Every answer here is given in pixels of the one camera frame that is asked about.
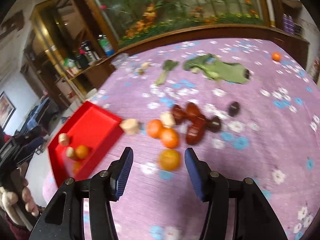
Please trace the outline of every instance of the orange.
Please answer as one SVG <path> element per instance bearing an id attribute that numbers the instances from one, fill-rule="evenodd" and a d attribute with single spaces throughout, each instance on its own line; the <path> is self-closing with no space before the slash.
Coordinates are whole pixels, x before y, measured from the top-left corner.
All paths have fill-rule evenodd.
<path id="1" fill-rule="evenodd" d="M 279 53 L 272 53 L 272 59 L 274 60 L 274 61 L 280 61 L 281 60 L 281 56 L 280 56 L 280 54 Z"/>
<path id="2" fill-rule="evenodd" d="M 74 175 L 76 175 L 78 173 L 78 171 L 80 170 L 80 167 L 81 167 L 81 162 L 75 162 L 73 164 L 72 172 Z"/>
<path id="3" fill-rule="evenodd" d="M 162 144 L 170 149 L 177 148 L 180 140 L 177 132 L 172 128 L 163 128 L 160 135 Z"/>
<path id="4" fill-rule="evenodd" d="M 90 149 L 85 145 L 80 145 L 76 148 L 76 156 L 83 160 L 85 159 L 90 153 Z"/>
<path id="5" fill-rule="evenodd" d="M 148 122 L 147 133 L 152 138 L 159 138 L 163 128 L 162 122 L 158 119 L 154 119 Z"/>
<path id="6" fill-rule="evenodd" d="M 163 150 L 158 157 L 158 164 L 165 171 L 174 171 L 179 168 L 181 155 L 176 150 Z"/>

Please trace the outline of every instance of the green vegetable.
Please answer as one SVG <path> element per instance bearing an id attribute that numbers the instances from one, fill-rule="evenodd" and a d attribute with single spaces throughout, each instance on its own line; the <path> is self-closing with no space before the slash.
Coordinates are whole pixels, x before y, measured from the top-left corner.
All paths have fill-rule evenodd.
<path id="1" fill-rule="evenodd" d="M 208 64 L 207 61 L 211 58 L 213 58 L 214 61 Z M 184 70 L 193 71 L 195 67 L 200 68 L 204 72 L 204 75 L 209 79 L 225 80 L 240 84 L 249 81 L 245 78 L 247 69 L 240 63 L 222 62 L 218 57 L 212 54 L 199 56 L 183 63 Z"/>
<path id="2" fill-rule="evenodd" d="M 155 85 L 159 86 L 164 84 L 165 79 L 167 78 L 168 72 L 173 70 L 178 64 L 179 64 L 178 61 L 173 61 L 171 59 L 166 60 L 162 66 L 163 71 L 161 75 L 158 77 L 158 79 L 156 80 Z"/>

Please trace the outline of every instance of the small white object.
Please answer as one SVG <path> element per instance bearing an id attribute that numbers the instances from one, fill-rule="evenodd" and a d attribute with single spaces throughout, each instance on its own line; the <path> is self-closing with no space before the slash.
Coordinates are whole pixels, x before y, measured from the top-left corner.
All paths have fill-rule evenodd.
<path id="1" fill-rule="evenodd" d="M 70 143 L 69 136 L 66 133 L 59 134 L 58 142 L 60 145 L 62 145 L 64 147 L 68 146 Z"/>

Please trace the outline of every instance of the leafy green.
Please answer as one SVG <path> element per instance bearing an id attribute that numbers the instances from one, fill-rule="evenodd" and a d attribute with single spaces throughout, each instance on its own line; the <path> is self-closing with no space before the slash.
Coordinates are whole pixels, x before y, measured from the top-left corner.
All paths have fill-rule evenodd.
<path id="1" fill-rule="evenodd" d="M 158 77 L 158 79 L 156 80 L 155 85 L 159 86 L 164 84 L 165 79 L 167 78 L 168 72 L 172 71 L 178 64 L 179 64 L 178 61 L 173 61 L 171 59 L 166 60 L 162 66 L 163 71 Z"/>

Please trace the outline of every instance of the finger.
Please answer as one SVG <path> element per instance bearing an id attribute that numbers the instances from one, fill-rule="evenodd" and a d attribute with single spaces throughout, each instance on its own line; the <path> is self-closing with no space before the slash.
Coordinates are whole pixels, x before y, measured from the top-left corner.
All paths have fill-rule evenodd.
<path id="1" fill-rule="evenodd" d="M 26 203 L 26 210 L 27 210 L 29 213 L 31 213 L 32 210 L 33 210 L 33 208 L 35 207 L 35 205 L 36 205 L 36 204 L 35 204 L 33 198 L 31 198 L 31 200 L 30 200 L 28 203 Z"/>
<path id="2" fill-rule="evenodd" d="M 39 215 L 39 208 L 37 205 L 35 205 L 35 207 L 33 208 L 31 214 L 34 216 L 34 217 L 37 217 Z"/>
<path id="3" fill-rule="evenodd" d="M 14 192 L 4 192 L 4 198 L 8 202 L 9 205 L 14 205 L 18 202 L 18 195 Z"/>
<path id="4" fill-rule="evenodd" d="M 22 196 L 22 200 L 23 200 L 25 203 L 29 202 L 30 199 L 31 199 L 31 192 L 30 192 L 30 190 L 29 190 L 27 187 L 25 187 L 25 188 L 22 190 L 21 196 Z"/>
<path id="5" fill-rule="evenodd" d="M 22 184 L 24 187 L 29 185 L 29 182 L 26 179 L 23 179 Z"/>

